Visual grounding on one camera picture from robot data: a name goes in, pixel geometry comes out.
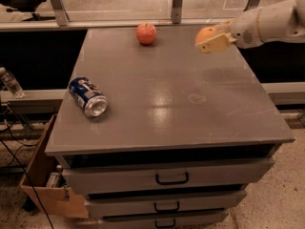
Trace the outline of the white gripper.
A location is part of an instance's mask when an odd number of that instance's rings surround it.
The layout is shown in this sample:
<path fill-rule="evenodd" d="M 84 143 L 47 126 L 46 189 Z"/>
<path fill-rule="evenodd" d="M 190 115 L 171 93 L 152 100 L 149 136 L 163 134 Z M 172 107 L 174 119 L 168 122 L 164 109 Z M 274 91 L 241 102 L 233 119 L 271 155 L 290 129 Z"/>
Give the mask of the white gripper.
<path fill-rule="evenodd" d="M 263 44 L 258 21 L 261 9 L 246 10 L 234 20 L 229 19 L 214 26 L 207 27 L 208 31 L 220 32 L 196 44 L 196 48 L 203 53 L 226 51 L 234 42 L 238 48 L 249 49 Z"/>

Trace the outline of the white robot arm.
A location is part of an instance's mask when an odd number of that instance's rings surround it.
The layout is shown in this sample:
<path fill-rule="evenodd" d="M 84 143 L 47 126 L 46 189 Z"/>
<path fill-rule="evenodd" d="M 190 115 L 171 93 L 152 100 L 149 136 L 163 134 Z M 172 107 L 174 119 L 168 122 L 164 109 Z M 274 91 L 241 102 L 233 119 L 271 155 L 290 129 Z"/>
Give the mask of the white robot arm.
<path fill-rule="evenodd" d="M 269 42 L 305 42 L 305 0 L 285 0 L 246 10 L 234 19 L 201 29 L 195 47 L 204 53 L 259 47 Z"/>

